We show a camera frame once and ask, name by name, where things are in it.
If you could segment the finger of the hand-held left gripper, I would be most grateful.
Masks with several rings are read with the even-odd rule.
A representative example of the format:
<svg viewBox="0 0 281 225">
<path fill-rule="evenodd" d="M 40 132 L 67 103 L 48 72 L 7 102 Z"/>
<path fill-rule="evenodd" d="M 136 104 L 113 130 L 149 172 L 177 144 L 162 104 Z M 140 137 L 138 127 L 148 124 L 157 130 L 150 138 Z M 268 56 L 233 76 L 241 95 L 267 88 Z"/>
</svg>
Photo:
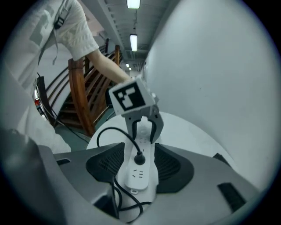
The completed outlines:
<svg viewBox="0 0 281 225">
<path fill-rule="evenodd" d="M 147 117 L 148 121 L 151 122 L 150 142 L 153 144 L 159 138 L 164 127 L 162 116 L 157 105 L 146 107 L 142 112 L 143 116 Z"/>
<path fill-rule="evenodd" d="M 124 115 L 128 134 L 135 140 L 137 135 L 137 123 L 141 121 L 142 114 L 140 111 L 129 112 Z"/>
</svg>

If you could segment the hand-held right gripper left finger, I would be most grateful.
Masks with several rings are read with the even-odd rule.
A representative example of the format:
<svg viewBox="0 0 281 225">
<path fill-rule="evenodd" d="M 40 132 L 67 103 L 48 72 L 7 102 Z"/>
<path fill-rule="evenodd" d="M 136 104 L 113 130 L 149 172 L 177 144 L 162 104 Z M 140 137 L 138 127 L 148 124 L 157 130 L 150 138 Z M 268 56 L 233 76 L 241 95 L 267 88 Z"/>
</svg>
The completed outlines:
<svg viewBox="0 0 281 225">
<path fill-rule="evenodd" d="M 2 131 L 2 173 L 32 215 L 26 225 L 123 225 L 114 175 L 124 145 L 53 154 L 15 130 Z"/>
</svg>

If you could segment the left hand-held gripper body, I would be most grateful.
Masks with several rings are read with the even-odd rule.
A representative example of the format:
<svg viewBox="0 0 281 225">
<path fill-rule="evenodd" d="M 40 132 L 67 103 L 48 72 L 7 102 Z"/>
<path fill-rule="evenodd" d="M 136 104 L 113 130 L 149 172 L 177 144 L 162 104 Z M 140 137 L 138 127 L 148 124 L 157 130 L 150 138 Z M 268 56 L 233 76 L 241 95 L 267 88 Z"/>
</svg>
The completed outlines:
<svg viewBox="0 0 281 225">
<path fill-rule="evenodd" d="M 116 115 L 152 107 L 159 101 L 141 76 L 115 85 L 109 90 L 109 96 Z"/>
</svg>

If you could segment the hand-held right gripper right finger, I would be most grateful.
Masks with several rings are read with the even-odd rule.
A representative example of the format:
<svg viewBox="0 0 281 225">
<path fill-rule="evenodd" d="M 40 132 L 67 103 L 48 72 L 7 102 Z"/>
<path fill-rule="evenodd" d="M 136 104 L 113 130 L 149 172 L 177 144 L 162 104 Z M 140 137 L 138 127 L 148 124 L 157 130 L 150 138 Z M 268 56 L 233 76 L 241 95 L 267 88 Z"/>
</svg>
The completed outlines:
<svg viewBox="0 0 281 225">
<path fill-rule="evenodd" d="M 156 199 L 132 225 L 236 225 L 259 191 L 218 159 L 155 145 Z"/>
</svg>

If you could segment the white power strip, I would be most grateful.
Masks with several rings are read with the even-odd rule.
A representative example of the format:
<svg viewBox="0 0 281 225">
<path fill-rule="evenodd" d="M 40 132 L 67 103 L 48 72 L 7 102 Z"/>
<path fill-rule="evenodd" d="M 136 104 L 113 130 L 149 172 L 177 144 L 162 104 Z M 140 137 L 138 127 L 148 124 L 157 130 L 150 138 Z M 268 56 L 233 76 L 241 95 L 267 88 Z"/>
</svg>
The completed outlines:
<svg viewBox="0 0 281 225">
<path fill-rule="evenodd" d="M 130 141 L 126 141 L 124 162 L 117 174 L 118 183 L 141 199 L 155 198 L 156 187 L 159 183 L 158 171 L 154 163 L 155 145 L 150 143 L 151 127 L 152 124 L 148 121 L 137 123 L 135 142 L 145 157 L 145 163 L 142 165 L 135 163 L 137 149 Z"/>
</svg>

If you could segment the person's left forearm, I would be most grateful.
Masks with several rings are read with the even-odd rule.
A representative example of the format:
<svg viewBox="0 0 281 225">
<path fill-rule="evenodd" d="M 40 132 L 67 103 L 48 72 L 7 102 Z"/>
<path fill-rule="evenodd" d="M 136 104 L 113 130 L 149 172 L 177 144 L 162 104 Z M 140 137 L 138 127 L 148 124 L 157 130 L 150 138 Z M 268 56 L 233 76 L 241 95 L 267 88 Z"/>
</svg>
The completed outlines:
<svg viewBox="0 0 281 225">
<path fill-rule="evenodd" d="M 115 83 L 130 81 L 130 76 L 125 73 L 115 62 L 105 57 L 99 49 L 89 53 L 86 57 L 92 62 L 94 67 L 105 77 Z"/>
</svg>

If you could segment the dark wooden chair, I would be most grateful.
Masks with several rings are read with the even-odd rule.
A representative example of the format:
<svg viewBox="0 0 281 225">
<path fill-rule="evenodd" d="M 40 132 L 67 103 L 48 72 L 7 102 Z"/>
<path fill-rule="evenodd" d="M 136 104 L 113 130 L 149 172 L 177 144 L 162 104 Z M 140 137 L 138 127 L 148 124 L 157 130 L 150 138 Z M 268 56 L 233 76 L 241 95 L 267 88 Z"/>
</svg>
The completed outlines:
<svg viewBox="0 0 281 225">
<path fill-rule="evenodd" d="M 51 124 L 79 128 L 92 136 L 109 108 L 106 93 L 113 86 L 115 82 L 101 74 L 87 57 L 70 59 L 46 88 Z"/>
</svg>

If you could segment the person in white shirt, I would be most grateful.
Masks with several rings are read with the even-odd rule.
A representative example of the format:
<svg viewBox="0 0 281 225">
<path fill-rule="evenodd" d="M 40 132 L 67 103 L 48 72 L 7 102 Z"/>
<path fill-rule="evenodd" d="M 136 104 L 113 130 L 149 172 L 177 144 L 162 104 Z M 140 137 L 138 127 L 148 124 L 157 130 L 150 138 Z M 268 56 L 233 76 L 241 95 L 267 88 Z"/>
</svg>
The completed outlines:
<svg viewBox="0 0 281 225">
<path fill-rule="evenodd" d="M 0 128 L 15 129 L 54 154 L 71 148 L 40 115 L 33 93 L 43 52 L 57 44 L 74 60 L 99 48 L 78 0 L 41 0 L 19 22 L 0 58 Z"/>
</svg>

